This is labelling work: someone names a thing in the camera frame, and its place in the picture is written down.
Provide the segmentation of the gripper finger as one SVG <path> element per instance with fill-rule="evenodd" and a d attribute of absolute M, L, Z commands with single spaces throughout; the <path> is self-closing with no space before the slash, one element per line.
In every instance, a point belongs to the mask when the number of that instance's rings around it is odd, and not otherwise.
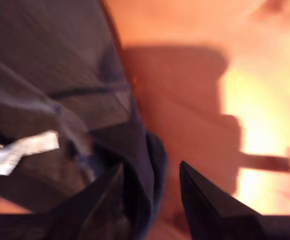
<path fill-rule="evenodd" d="M 180 163 L 181 198 L 194 240 L 265 240 L 260 214 L 221 190 L 185 161 Z"/>
<path fill-rule="evenodd" d="M 84 190 L 52 210 L 50 240 L 129 240 L 123 205 L 124 169 L 116 164 Z"/>

